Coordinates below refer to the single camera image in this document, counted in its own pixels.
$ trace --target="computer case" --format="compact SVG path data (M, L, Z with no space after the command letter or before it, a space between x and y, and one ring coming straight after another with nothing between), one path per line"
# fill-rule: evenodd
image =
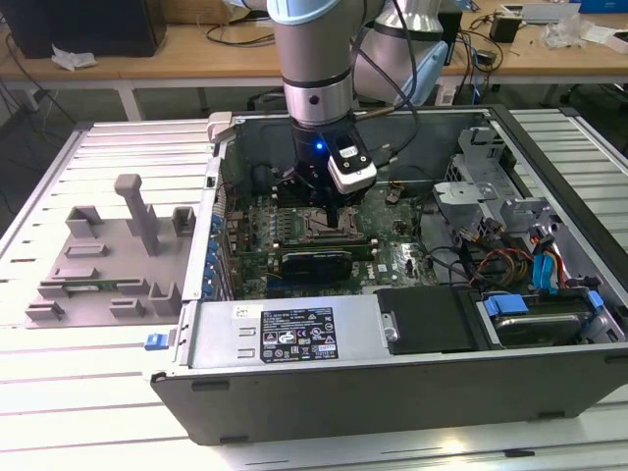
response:
M25 57L52 55L52 44L96 56L146 57L166 34L161 0L0 0Z

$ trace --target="floor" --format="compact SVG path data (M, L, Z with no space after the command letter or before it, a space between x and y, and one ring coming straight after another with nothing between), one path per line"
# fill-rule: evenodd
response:
M551 103L544 105L564 106L558 99L567 88L561 87ZM510 109L539 108L544 90L537 85L502 86L489 93L485 102L502 103ZM265 90L214 88L208 89L207 95L212 112L240 111L246 109L249 96L262 91ZM203 113L199 109L195 89L142 90L139 99L148 120L207 116L207 112ZM114 91L61 91L57 95L57 101L78 122L126 119ZM466 104L470 101L471 93L465 90L460 94L457 103ZM39 112L32 115L14 108L13 118L0 128L0 235L11 224L13 213L20 210L73 128L64 115L51 106L46 96L41 97L39 104ZM579 87L570 100L570 106L576 108L613 145L626 153L628 111L625 106L620 109L620 105L621 98L598 85ZM285 104L278 100L261 106L263 109L281 109Z

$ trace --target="motherboard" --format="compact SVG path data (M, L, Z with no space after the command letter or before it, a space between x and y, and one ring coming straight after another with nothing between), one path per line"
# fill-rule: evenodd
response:
M276 192L237 199L232 207L226 236L236 299L438 284L416 243L415 198L391 201L384 186L359 206L341 209L337 228L328 226L325 211Z

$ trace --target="black box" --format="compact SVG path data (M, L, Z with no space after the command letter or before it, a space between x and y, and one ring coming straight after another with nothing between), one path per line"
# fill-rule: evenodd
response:
M161 0L0 0L16 44L30 59L52 44L96 56L152 56L166 34Z
M453 48L455 47L455 38L460 29L460 21L462 20L462 10L455 4L453 0L443 0L439 8L439 22L443 27L443 41L446 42L449 50L445 58L445 65L451 63L453 56Z
M494 42L511 43L517 35L521 18L495 16L489 36Z

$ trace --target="side panel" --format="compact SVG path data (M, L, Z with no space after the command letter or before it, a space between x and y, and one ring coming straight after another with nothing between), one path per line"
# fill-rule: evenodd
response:
M151 385L200 445L298 440L575 417L628 383L616 351Z

